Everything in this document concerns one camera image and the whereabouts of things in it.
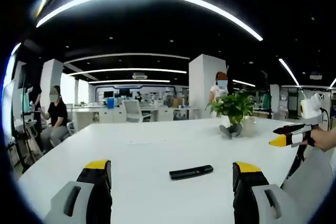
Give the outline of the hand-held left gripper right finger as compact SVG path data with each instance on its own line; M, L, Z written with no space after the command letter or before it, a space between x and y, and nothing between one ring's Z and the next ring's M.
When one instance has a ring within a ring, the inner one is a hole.
M233 193L235 223L302 223L293 199L253 164L233 163Z

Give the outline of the person's right hand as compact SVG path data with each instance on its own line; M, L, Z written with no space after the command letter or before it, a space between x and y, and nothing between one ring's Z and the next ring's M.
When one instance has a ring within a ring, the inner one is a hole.
M314 145L322 149L323 151L328 151L336 146L336 128L329 131L325 131L319 127L311 130L311 138L314 140Z

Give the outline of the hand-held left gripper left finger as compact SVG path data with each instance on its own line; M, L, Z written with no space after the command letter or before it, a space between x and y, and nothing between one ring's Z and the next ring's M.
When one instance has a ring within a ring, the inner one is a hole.
M90 162L53 196L44 223L110 223L111 191L111 162Z

